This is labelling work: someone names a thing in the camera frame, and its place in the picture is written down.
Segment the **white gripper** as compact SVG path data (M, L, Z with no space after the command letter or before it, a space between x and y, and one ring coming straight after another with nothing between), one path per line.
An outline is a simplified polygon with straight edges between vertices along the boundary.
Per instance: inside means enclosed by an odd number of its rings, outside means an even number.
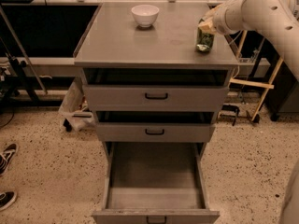
M244 0L227 0L210 9L199 21L198 28L203 33L231 35L238 31L248 30L243 19Z

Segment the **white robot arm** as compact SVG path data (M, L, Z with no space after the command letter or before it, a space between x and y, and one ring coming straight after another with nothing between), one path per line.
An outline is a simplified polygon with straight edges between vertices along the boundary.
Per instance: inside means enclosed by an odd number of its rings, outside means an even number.
M227 0L209 10L198 27L222 35L255 31L272 44L292 74L299 76L298 0ZM299 161L292 169L278 224L299 224Z

